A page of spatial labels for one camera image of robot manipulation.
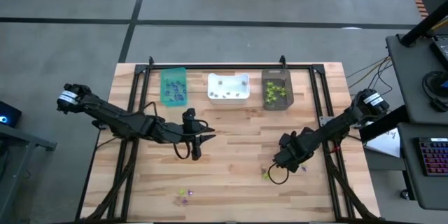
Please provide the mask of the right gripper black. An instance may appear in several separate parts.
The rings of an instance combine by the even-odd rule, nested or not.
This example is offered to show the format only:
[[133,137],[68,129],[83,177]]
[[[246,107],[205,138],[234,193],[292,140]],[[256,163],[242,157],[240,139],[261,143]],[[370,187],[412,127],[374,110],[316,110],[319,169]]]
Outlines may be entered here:
[[314,155],[314,150],[300,142],[296,131],[290,134],[284,133],[279,140],[279,145],[280,151],[274,155],[276,165],[292,173],[299,170],[304,172],[305,163],[303,162]]

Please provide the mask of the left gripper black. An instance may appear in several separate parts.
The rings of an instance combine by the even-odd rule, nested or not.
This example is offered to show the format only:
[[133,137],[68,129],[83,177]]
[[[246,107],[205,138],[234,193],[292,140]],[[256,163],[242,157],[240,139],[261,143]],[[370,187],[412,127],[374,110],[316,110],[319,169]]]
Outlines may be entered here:
[[192,160],[199,160],[202,156],[200,146],[214,138],[216,135],[211,134],[215,129],[211,128],[207,121],[196,119],[195,109],[189,108],[182,114],[182,125],[173,122],[164,123],[162,125],[163,139],[167,143],[177,144],[182,138],[195,137],[192,141]]

